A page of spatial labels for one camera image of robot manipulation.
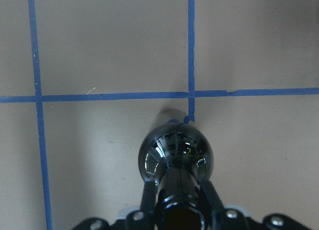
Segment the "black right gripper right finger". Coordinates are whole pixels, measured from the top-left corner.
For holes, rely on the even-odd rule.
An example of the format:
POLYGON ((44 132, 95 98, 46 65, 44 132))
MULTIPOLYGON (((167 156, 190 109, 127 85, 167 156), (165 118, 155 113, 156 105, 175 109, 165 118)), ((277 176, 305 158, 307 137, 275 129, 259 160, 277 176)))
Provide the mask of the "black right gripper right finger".
POLYGON ((224 210, 224 205, 209 180, 200 183, 199 206, 204 214, 211 214, 224 210))

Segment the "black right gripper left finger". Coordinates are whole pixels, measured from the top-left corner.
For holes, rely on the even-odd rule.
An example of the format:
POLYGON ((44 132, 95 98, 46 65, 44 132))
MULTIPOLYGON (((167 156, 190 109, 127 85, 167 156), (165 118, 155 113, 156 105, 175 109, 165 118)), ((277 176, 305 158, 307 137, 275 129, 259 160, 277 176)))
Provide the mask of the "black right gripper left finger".
POLYGON ((153 215, 156 207, 157 187, 155 182, 145 182, 140 204, 142 212, 153 215))

